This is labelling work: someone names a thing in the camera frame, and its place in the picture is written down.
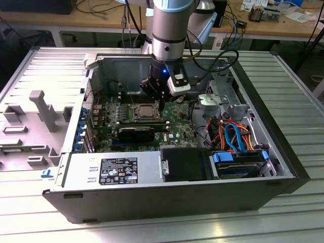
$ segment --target motherboard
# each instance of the motherboard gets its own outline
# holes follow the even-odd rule
[[[166,103],[160,114],[145,96],[106,97],[95,105],[96,152],[158,151],[161,146],[197,147],[189,116],[189,101]]]

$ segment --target paper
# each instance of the paper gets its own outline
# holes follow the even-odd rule
[[[241,10],[251,11],[253,5],[266,7],[268,5],[268,0],[244,0]]]
[[[307,16],[306,14],[302,14],[299,12],[294,12],[292,14],[285,15],[287,18],[290,18],[292,20],[295,20],[299,23],[305,23],[310,19],[310,16]]]

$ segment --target power supply label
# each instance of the power supply label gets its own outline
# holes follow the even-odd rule
[[[138,182],[137,158],[104,158],[101,160],[100,185]]]

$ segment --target power connector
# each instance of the power connector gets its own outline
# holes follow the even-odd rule
[[[241,20],[238,20],[237,23],[236,23],[236,26],[238,28],[241,28],[241,29],[245,29],[247,27],[247,22],[244,22],[244,21],[241,21]]]

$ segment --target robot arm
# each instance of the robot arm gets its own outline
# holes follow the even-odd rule
[[[141,83],[142,90],[159,102],[176,100],[190,91],[189,78],[183,65],[183,51],[187,37],[189,18],[194,13],[190,26],[192,32],[201,31],[201,19],[210,18],[215,12],[212,0],[118,0],[126,4],[154,7],[152,27],[152,59],[148,78]]]

